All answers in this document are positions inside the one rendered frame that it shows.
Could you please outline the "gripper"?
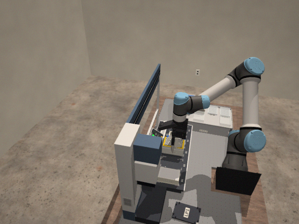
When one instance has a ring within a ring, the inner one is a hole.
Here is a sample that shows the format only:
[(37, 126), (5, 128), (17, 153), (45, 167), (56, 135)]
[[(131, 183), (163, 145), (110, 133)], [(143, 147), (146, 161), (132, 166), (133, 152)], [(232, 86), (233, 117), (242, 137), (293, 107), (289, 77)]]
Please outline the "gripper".
[(172, 128), (172, 140), (171, 140), (171, 151), (173, 153), (173, 149), (177, 147), (181, 147), (182, 145), (178, 142), (178, 138), (186, 139), (187, 125), (188, 119), (183, 122), (176, 122), (173, 119), (173, 122), (177, 124), (177, 127)]

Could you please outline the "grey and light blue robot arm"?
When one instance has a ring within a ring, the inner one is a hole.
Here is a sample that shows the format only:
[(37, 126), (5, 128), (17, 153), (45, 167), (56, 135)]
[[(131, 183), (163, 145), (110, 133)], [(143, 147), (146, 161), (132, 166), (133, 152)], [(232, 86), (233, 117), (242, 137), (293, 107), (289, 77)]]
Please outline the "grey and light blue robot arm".
[(260, 59), (250, 57), (226, 75), (223, 80), (199, 96), (189, 96), (185, 92), (175, 94), (172, 118), (176, 122), (183, 122), (186, 120), (186, 114), (209, 108), (211, 101), (242, 84), (242, 126), (239, 130), (229, 132), (223, 168), (248, 171), (247, 152), (259, 152), (265, 147), (266, 137), (259, 126), (258, 101), (258, 84), (261, 82), (264, 69), (264, 64)]

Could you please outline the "yellow tip rack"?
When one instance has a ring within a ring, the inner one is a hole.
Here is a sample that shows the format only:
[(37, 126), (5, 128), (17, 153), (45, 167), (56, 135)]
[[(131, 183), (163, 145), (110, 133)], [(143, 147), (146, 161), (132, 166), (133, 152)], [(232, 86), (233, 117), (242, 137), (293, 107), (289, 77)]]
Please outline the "yellow tip rack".
[(174, 148), (173, 153), (171, 151), (171, 140), (172, 140), (172, 138), (165, 137), (164, 143), (163, 143), (163, 146), (162, 146), (162, 153), (183, 156), (183, 151), (184, 151), (183, 149), (184, 149), (185, 140), (178, 139), (178, 142), (182, 145), (182, 147)]

